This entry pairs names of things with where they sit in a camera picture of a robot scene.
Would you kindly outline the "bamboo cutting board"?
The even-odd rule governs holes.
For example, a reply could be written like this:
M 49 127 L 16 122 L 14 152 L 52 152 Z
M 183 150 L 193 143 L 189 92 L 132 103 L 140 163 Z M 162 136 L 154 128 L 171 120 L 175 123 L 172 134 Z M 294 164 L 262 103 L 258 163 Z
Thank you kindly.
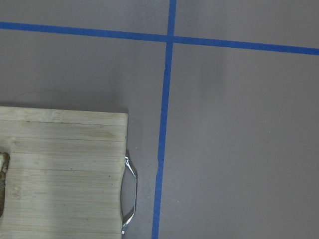
M 10 156 L 3 239 L 120 239 L 128 115 L 0 109 L 0 152 Z

